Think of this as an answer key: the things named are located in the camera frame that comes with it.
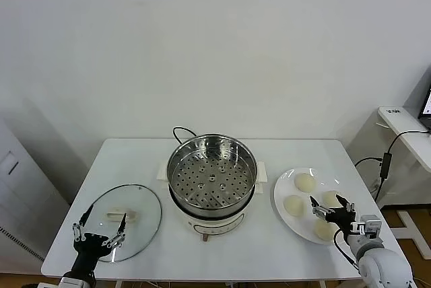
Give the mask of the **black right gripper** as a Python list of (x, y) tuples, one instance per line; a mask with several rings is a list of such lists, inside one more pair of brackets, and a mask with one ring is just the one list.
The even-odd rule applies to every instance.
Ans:
[(351, 233), (352, 223), (356, 220), (354, 204), (339, 194), (335, 197), (341, 206), (331, 209), (320, 205), (314, 197), (310, 196), (312, 213), (316, 216), (325, 216), (327, 222), (336, 224), (343, 233)]

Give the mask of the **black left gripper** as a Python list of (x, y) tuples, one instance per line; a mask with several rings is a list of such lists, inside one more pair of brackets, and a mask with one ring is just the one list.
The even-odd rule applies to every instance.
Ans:
[(123, 215), (117, 234), (111, 238), (94, 233), (85, 233), (83, 228), (92, 212), (93, 206), (90, 205), (86, 212), (82, 214), (79, 221), (73, 224), (73, 247), (77, 252), (77, 258), (71, 270), (64, 274), (69, 278), (93, 278), (94, 270), (98, 261), (108, 256), (112, 247), (120, 246), (125, 240), (125, 226), (127, 214)]

